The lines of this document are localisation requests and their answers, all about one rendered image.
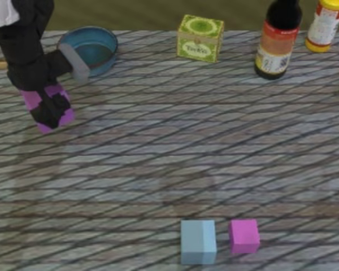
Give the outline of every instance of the blue bowl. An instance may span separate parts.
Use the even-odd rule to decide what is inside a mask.
[[[105,28],[81,27],[64,34],[58,44],[71,45],[90,68],[90,76],[106,73],[115,63],[116,36]]]

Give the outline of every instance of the yellow green tea box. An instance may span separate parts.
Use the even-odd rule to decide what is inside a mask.
[[[185,15],[177,31],[177,55],[217,62],[223,32],[223,21]]]

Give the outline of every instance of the dark bottle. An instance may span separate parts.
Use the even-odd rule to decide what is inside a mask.
[[[283,76],[299,32],[299,0],[275,0],[269,7],[255,58],[255,72],[268,80]]]

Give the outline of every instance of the spice bottle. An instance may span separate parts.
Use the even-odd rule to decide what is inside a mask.
[[[315,18],[307,33],[306,47],[316,53],[324,53],[339,27],[339,0],[320,0],[315,11]]]
[[[255,58],[255,72],[268,80],[283,76],[299,32],[299,0],[275,0],[269,7]]]

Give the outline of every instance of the bowl rim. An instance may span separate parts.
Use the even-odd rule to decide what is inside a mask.
[[[63,34],[60,37],[59,41],[57,42],[56,48],[58,49],[58,47],[62,43],[62,40],[64,39],[64,37],[67,37],[69,34],[71,34],[73,32],[76,32],[78,30],[81,30],[81,29],[85,29],[85,28],[97,28],[97,29],[103,30],[103,31],[107,32],[108,34],[110,34],[114,38],[114,40],[115,40],[115,49],[114,49],[113,55],[115,55],[117,53],[117,50],[118,50],[118,39],[117,39],[117,36],[114,35],[113,31],[111,31],[109,29],[106,29],[104,27],[96,27],[96,26],[92,26],[92,25],[87,25],[85,27],[77,27],[75,29],[72,29],[72,30],[69,30],[69,31],[65,32],[65,34]]]

